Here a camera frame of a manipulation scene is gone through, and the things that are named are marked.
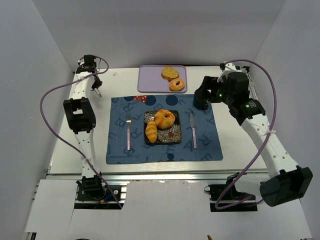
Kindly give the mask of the striped orange bread roll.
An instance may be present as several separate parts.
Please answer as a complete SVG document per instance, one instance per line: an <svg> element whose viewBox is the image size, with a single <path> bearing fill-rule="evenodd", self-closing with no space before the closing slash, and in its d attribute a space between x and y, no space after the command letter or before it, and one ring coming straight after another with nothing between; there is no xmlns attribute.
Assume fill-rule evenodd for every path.
<svg viewBox="0 0 320 240"><path fill-rule="evenodd" d="M158 130L156 122L153 119L150 119L146 128L145 128L145 135L148 138L150 143L155 143L158 137Z"/></svg>

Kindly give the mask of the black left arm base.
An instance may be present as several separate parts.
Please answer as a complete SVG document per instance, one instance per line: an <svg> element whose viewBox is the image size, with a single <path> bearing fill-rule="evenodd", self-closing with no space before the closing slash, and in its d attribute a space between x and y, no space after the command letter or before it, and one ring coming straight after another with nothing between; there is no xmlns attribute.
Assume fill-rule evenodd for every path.
<svg viewBox="0 0 320 240"><path fill-rule="evenodd" d="M125 201L125 187L110 185L100 177L83 177L76 181L74 209L78 210L120 210Z"/></svg>

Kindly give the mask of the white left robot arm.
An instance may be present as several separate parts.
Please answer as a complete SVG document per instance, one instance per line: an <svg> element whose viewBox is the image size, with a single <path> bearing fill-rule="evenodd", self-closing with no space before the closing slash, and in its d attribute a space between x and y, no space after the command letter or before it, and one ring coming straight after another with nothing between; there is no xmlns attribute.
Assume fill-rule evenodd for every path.
<svg viewBox="0 0 320 240"><path fill-rule="evenodd" d="M81 176L93 178L99 168L95 166L96 154L94 147L94 128L96 127L96 116L87 97L88 92L95 86L98 77L93 75L97 72L97 62L94 55L84 55L78 61L75 72L75 85L69 99L63 102L63 108L69 128L73 131L77 140L78 149L82 152Z"/></svg>

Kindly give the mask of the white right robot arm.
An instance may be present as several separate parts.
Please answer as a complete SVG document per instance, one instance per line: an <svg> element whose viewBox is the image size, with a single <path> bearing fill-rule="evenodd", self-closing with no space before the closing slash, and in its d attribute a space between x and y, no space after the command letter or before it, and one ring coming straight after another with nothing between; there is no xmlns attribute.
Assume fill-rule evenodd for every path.
<svg viewBox="0 0 320 240"><path fill-rule="evenodd" d="M205 110L210 103L228 106L231 116L256 146L256 155L262 157L268 172L268 177L253 176L246 173L248 167L245 167L227 178L218 200L226 194L247 194L246 200L259 197L268 206L275 207L304 197L313 173L309 167L300 167L281 144L265 109L250 97L247 75L233 71L220 77L205 76L194 92L193 104Z"/></svg>

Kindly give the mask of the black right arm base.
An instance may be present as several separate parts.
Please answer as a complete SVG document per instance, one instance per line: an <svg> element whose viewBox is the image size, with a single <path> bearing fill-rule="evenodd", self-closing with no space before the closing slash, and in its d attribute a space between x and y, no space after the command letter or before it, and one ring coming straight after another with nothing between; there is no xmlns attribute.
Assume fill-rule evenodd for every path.
<svg viewBox="0 0 320 240"><path fill-rule="evenodd" d="M228 207L225 209L217 209L215 207L216 201L218 200L221 193L225 190L225 188L237 177L240 173L237 172L226 179L224 184L209 184L203 190L206 194L209 195L210 200L210 211L214 212L257 212L257 201L256 197L253 196L247 201L244 201L236 206ZM230 205L232 203L236 203L241 201L249 196L248 193L238 192L233 186L228 192L223 196L221 201L219 202L219 207L224 207L226 205Z"/></svg>

